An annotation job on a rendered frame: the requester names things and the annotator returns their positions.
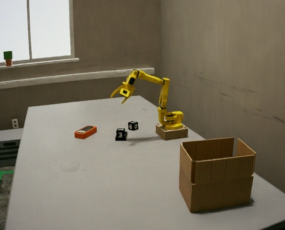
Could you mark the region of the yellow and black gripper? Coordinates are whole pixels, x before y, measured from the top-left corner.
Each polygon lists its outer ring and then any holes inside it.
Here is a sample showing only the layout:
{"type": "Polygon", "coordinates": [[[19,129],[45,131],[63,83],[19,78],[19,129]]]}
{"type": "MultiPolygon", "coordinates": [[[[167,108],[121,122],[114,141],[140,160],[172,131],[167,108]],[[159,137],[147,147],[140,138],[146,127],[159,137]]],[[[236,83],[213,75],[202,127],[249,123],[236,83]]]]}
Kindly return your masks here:
{"type": "Polygon", "coordinates": [[[122,83],[122,85],[116,89],[112,95],[111,95],[111,98],[120,91],[120,95],[125,97],[125,99],[123,100],[123,102],[121,104],[123,104],[132,94],[133,94],[133,91],[134,91],[135,87],[131,86],[131,85],[128,85],[126,84],[125,82],[122,83]]]}

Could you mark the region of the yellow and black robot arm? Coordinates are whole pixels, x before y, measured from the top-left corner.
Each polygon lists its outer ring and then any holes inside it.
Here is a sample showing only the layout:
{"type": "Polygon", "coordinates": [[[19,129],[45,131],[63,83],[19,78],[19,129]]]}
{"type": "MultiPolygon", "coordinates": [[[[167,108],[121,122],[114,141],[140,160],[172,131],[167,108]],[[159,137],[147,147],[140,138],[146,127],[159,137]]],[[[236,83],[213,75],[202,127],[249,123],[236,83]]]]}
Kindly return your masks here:
{"type": "Polygon", "coordinates": [[[145,74],[145,72],[141,70],[133,69],[129,75],[129,77],[126,79],[126,84],[133,86],[136,77],[139,79],[144,79],[147,81],[151,81],[156,84],[162,85],[161,92],[160,92],[160,100],[159,100],[159,107],[158,107],[158,113],[159,113],[159,122],[162,124],[162,126],[165,126],[165,129],[179,129],[182,128],[181,119],[182,119],[182,113],[181,112],[167,112],[166,104],[167,104],[167,98],[168,98],[168,90],[169,90],[169,83],[170,80],[167,78],[157,78],[150,76],[148,74],[145,74]],[[164,121],[164,116],[166,121],[164,121]]]}

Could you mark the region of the orange digital multimeter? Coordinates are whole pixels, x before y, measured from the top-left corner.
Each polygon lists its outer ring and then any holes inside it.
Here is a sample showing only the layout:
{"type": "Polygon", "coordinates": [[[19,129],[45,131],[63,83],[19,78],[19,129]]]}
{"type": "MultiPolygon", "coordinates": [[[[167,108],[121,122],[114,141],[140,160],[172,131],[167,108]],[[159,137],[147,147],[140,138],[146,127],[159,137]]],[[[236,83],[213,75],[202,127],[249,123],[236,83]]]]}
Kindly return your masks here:
{"type": "Polygon", "coordinates": [[[74,132],[75,138],[85,139],[89,137],[90,135],[97,132],[96,126],[85,126],[77,131],[74,132]]]}

